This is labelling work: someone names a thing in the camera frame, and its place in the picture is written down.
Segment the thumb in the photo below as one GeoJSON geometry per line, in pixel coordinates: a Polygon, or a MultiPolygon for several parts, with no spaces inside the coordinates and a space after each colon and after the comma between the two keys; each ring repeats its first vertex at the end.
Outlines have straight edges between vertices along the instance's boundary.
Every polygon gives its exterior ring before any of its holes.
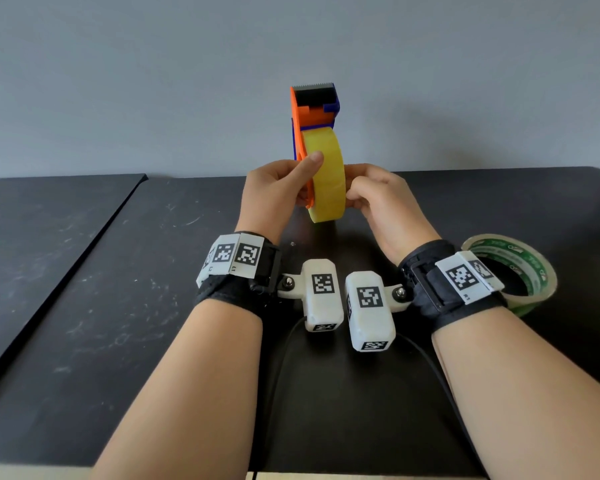
{"type": "Polygon", "coordinates": [[[385,184],[371,180],[369,177],[355,177],[351,182],[351,188],[347,192],[347,199],[358,200],[363,198],[371,202],[384,186],[385,184]]]}
{"type": "Polygon", "coordinates": [[[296,191],[300,191],[306,183],[318,173],[322,163],[324,161],[324,155],[322,152],[313,152],[307,156],[298,165],[291,170],[288,176],[284,177],[283,180],[294,187],[296,191]]]}

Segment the metal screw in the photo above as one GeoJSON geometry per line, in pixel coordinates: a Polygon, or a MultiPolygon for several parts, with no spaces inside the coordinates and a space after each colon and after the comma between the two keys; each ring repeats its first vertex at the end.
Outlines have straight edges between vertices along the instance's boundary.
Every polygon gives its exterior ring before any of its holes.
{"type": "Polygon", "coordinates": [[[396,300],[398,303],[404,303],[408,299],[407,290],[405,290],[403,287],[395,288],[392,291],[392,296],[393,299],[396,300]]]}
{"type": "Polygon", "coordinates": [[[291,276],[286,276],[284,280],[282,280],[282,288],[286,290],[293,290],[296,286],[296,282],[291,276]]]}

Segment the orange tape dispenser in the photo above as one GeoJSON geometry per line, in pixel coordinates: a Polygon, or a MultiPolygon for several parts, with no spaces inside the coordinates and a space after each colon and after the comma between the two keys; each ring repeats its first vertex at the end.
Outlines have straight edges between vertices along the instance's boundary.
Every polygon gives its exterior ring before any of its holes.
{"type": "Polygon", "coordinates": [[[344,162],[333,124],[340,111],[340,101],[333,84],[314,84],[291,88],[291,122],[294,157],[301,161],[317,150],[324,163],[312,181],[307,209],[313,222],[342,217],[346,202],[344,162]]]}

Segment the person's left hand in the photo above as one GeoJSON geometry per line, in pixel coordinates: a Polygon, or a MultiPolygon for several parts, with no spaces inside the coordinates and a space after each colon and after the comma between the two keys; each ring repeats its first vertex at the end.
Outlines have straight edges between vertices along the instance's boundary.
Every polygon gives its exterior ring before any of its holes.
{"type": "Polygon", "coordinates": [[[323,161],[322,153],[314,152],[301,162],[279,160],[250,171],[235,231],[255,232],[278,244],[294,206],[307,204],[306,183],[323,161]]]}

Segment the forearm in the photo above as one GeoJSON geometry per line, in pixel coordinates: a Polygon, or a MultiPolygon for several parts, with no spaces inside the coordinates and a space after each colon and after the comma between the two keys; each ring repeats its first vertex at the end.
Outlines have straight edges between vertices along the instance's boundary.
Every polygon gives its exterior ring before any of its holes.
{"type": "Polygon", "coordinates": [[[243,479],[262,322],[216,300],[192,311],[106,446],[94,478],[243,479]]]}
{"type": "Polygon", "coordinates": [[[432,339],[492,478],[600,478],[599,383],[505,308],[432,339]]]}

